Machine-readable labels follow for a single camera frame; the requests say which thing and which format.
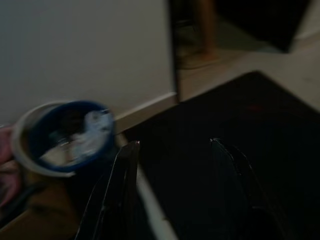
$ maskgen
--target floor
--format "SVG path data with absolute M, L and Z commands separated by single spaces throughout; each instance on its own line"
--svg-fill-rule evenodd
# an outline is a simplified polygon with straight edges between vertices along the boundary
M 250 38 L 228 23 L 220 24 L 224 33 L 218 40 L 222 61 L 196 70 L 181 70 L 181 97 L 185 101 L 224 84 L 241 74 L 260 70 L 283 88 L 320 111 L 320 42 L 293 53 L 280 53 L 264 42 Z M 232 41 L 237 45 L 232 48 Z

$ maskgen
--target black mat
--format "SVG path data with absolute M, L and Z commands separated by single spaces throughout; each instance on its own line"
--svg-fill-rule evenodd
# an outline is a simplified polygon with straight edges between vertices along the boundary
M 225 239 L 209 139 L 239 147 L 273 193 L 297 239 L 320 229 L 320 116 L 251 72 L 125 132 L 181 240 Z

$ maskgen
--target tile floor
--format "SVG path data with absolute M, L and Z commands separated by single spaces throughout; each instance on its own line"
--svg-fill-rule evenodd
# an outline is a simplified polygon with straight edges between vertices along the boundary
M 238 40 L 244 39 L 244 34 L 241 34 L 237 34 Z M 248 45 L 249 40 L 242 42 Z M 200 95 L 239 75 L 259 70 L 320 111 L 320 41 L 293 53 L 280 53 L 262 43 L 255 43 L 254 47 L 222 49 L 220 54 L 231 56 L 227 61 L 201 69 L 180 71 L 182 100 Z

